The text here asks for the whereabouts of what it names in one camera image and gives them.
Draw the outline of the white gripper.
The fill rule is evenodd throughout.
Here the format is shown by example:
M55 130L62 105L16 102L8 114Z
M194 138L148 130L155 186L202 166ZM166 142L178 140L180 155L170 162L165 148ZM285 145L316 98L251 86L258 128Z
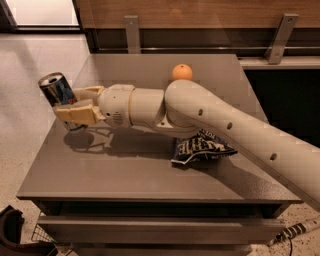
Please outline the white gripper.
M133 85L116 84L105 89L104 86L75 88L73 93L78 101L91 100L85 106L62 105L53 108L61 121L83 125L95 125L104 121L111 127L129 128L132 126L129 115Z

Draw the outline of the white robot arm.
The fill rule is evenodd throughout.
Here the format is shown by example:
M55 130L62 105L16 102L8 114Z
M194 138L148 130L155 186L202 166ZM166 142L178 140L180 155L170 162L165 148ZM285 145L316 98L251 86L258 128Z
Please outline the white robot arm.
M62 121L93 125L103 120L112 127L144 126L182 138L204 129L320 209L319 148L238 110L193 81L175 80L165 90L116 84L74 94L78 101L53 107Z

